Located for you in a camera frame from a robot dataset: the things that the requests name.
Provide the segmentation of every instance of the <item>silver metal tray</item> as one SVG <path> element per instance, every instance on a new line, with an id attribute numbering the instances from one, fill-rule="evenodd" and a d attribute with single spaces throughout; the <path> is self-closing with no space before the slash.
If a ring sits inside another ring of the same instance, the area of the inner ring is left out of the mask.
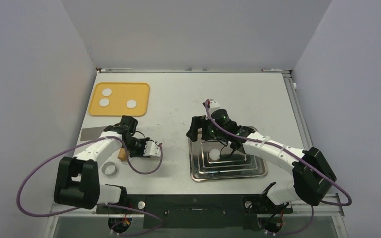
<path id="1" fill-rule="evenodd" d="M 199 130 L 196 142 L 188 139 L 190 176 L 194 181 L 263 177 L 268 173 L 268 167 L 262 158 L 238 151 L 218 161 L 210 160 L 208 154 L 212 149 L 222 150 L 221 155 L 228 155 L 232 150 L 219 141 L 202 141 L 201 133 Z"/>

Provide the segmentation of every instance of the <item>gray ring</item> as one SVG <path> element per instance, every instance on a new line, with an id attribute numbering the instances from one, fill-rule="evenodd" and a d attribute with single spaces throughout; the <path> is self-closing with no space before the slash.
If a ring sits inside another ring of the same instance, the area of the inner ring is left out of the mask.
<path id="1" fill-rule="evenodd" d="M 108 166 L 110 166 L 110 165 L 115 166 L 115 170 L 114 170 L 113 172 L 107 174 L 107 173 L 105 172 L 105 170 L 106 170 L 106 168 L 107 168 Z M 104 175 L 110 177 L 110 176 L 115 175 L 115 174 L 118 172 L 118 167 L 116 167 L 115 163 L 113 163 L 112 161 L 107 161 L 107 162 L 105 162 L 105 163 L 103 164 L 103 166 L 101 167 L 101 172 L 103 172 Z"/>

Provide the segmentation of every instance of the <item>white wall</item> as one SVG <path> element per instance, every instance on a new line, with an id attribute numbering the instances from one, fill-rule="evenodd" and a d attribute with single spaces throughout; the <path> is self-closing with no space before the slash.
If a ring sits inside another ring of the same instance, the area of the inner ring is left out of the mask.
<path id="1" fill-rule="evenodd" d="M 381 237 L 381 1 L 334 0 L 293 76 L 312 141 L 353 197 L 350 237 Z"/>
<path id="2" fill-rule="evenodd" d="M 94 76 L 59 0 L 0 0 L 0 238 L 42 235 L 47 218 L 21 214 L 16 192 L 37 164 L 75 144 Z M 26 208 L 49 211 L 56 168 L 27 184 Z"/>
<path id="3" fill-rule="evenodd" d="M 293 69 L 331 0 L 62 0 L 102 68 Z"/>

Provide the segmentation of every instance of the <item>yellow tray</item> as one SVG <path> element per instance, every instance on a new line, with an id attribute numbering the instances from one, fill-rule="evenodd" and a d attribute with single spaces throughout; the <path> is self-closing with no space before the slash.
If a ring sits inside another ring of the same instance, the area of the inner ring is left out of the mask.
<path id="1" fill-rule="evenodd" d="M 88 112 L 93 116 L 142 116 L 147 112 L 149 92 L 146 83 L 99 83 Z"/>

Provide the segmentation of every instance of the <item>robotic arm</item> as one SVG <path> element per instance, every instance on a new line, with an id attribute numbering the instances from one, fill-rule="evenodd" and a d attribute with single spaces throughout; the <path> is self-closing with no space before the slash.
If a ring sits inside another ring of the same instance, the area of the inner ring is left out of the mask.
<path id="1" fill-rule="evenodd" d="M 202 129 L 203 140 L 220 140 L 233 150 L 261 157 L 291 174 L 293 180 L 285 183 L 272 183 L 261 194 L 274 205 L 294 200 L 302 200 L 312 206 L 319 205 L 332 185 L 303 163 L 294 159 L 293 156 L 302 158 L 332 181 L 336 181 L 334 172 L 320 150 L 312 147 L 306 151 L 273 141 L 269 136 L 261 135 L 250 127 L 237 125 L 215 100 L 207 102 L 208 105 L 205 103 L 204 105 L 208 108 L 209 115 L 228 133 L 217 128 L 208 116 L 196 116 L 192 118 L 191 127 L 186 133 L 191 141 L 197 141 L 198 130 Z"/>
<path id="2" fill-rule="evenodd" d="M 126 189 L 100 184 L 98 169 L 122 147 L 120 140 L 125 143 L 125 149 L 128 149 L 131 157 L 160 157 L 160 148 L 153 140 L 133 137 L 137 125 L 138 121 L 135 118 L 122 116 L 120 123 L 105 128 L 99 140 L 87 149 L 74 157 L 63 157 L 59 162 L 54 201 L 86 209 L 103 203 L 122 204 L 127 195 Z M 80 174 L 80 181 L 72 180 L 72 177 Z"/>

